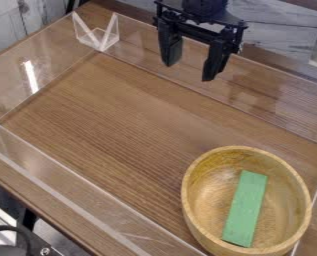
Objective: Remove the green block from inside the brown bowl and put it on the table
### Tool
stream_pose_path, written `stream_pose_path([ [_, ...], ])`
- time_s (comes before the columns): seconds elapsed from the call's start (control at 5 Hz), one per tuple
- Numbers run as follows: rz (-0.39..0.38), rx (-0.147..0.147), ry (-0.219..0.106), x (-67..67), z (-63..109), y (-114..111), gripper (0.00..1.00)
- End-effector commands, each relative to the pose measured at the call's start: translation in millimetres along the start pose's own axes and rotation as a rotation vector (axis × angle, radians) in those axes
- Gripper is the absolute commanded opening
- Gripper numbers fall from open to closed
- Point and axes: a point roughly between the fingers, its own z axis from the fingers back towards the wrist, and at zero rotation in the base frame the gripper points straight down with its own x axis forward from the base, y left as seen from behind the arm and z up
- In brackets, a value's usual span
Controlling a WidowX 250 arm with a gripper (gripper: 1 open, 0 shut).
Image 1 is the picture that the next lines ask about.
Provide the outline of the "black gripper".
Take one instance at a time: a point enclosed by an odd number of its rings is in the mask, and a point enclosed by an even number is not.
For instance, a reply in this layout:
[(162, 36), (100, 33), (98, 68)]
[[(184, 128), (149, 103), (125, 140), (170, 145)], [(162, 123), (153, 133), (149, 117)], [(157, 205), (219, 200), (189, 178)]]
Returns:
[(161, 58), (168, 67), (182, 56), (182, 37), (209, 45), (202, 80), (212, 81), (224, 71), (232, 45), (243, 42), (247, 22), (228, 11), (228, 0), (154, 0)]

